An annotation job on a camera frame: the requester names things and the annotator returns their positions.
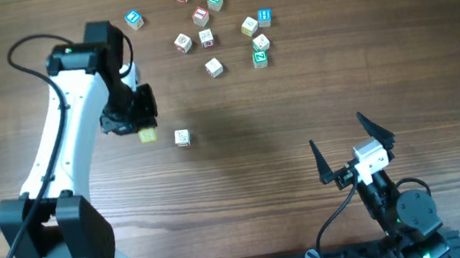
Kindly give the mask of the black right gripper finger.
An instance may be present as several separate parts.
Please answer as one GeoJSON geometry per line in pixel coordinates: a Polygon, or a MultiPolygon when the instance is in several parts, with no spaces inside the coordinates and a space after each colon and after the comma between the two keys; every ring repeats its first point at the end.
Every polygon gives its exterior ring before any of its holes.
{"type": "Polygon", "coordinates": [[[369,136],[376,139],[385,149],[393,148],[396,143],[395,135],[386,128],[377,125],[369,118],[365,117],[361,112],[356,112],[358,121],[365,128],[369,136]]]}
{"type": "Polygon", "coordinates": [[[311,146],[311,150],[313,151],[313,157],[315,157],[315,164],[317,171],[319,172],[320,182],[323,185],[329,184],[335,179],[334,172],[329,167],[329,164],[313,140],[309,140],[309,144],[311,146]]]}

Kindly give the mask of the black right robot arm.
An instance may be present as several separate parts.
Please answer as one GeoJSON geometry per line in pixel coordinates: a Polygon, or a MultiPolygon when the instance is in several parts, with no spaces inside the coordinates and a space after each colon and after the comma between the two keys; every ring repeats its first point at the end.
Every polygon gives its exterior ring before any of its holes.
{"type": "Polygon", "coordinates": [[[386,236],[380,240],[381,258],[443,258],[451,252],[447,239],[440,233],[443,226],[437,214],[429,185],[418,178],[392,181],[385,168],[394,159],[395,135],[377,125],[362,113],[358,121],[369,138],[352,149],[353,158],[337,171],[332,171],[313,141],[310,147],[322,184],[336,183],[337,188],[351,188],[340,207],[322,225],[316,236],[315,252],[321,251],[325,230],[358,194],[372,219],[386,236]]]}

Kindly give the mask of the white red striped block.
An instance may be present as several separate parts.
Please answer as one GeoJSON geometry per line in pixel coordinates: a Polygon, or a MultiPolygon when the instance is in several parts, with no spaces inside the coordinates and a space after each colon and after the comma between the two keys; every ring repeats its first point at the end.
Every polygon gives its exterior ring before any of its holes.
{"type": "Polygon", "coordinates": [[[187,146],[191,144],[191,133],[186,130],[176,130],[174,133],[174,140],[177,146],[187,146]]]}

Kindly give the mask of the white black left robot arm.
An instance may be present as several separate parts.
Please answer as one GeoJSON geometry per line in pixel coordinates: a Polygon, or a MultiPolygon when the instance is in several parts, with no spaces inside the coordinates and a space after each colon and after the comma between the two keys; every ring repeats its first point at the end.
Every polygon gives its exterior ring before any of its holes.
{"type": "Polygon", "coordinates": [[[83,40],[59,38],[41,80],[49,106],[33,167],[18,198],[0,203],[5,258],[129,258],[92,206],[89,175],[98,132],[152,131],[152,88],[138,81],[132,44],[110,22],[85,26],[83,40]]]}

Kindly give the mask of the yellow edged wooden block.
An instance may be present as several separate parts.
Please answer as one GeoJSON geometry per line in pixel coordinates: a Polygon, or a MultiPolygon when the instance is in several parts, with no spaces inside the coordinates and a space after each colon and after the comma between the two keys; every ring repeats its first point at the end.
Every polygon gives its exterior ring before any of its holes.
{"type": "Polygon", "coordinates": [[[154,141],[157,141],[157,133],[155,128],[146,128],[146,129],[140,129],[138,131],[139,139],[140,142],[147,144],[147,143],[153,143],[154,141]]]}

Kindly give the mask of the red drawing wooden block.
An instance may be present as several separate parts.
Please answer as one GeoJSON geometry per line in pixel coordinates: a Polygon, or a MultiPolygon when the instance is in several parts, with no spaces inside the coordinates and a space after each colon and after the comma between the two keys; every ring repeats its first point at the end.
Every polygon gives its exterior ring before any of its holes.
{"type": "Polygon", "coordinates": [[[185,34],[179,33],[177,39],[174,41],[174,45],[176,46],[177,51],[187,54],[192,47],[192,39],[185,34]]]}

